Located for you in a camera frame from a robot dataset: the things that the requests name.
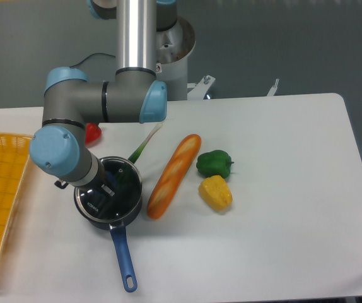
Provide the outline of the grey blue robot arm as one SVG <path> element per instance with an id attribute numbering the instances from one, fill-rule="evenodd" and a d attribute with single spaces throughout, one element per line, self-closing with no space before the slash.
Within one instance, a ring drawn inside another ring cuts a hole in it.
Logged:
<path id="1" fill-rule="evenodd" d="M 117 71 L 113 82 L 91 83 L 75 68 L 47 77 L 42 127 L 29 147 L 44 172 L 81 189 L 113 194 L 101 161 L 86 147 L 86 124 L 161 122 L 167 112 L 166 84 L 156 78 L 157 1 L 91 1 L 104 19 L 117 20 Z"/>

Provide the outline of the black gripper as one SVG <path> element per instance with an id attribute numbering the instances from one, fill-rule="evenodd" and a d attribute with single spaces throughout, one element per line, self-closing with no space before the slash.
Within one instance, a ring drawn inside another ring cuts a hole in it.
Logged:
<path id="1" fill-rule="evenodd" d="M 92 159 L 89 172 L 76 182 L 66 182 L 61 179 L 55 181 L 54 186 L 59 189 L 65 189 L 68 185 L 78 187 L 80 189 L 101 188 L 109 196 L 114 196 L 114 191 L 106 186 L 105 167 L 100 159 Z"/>

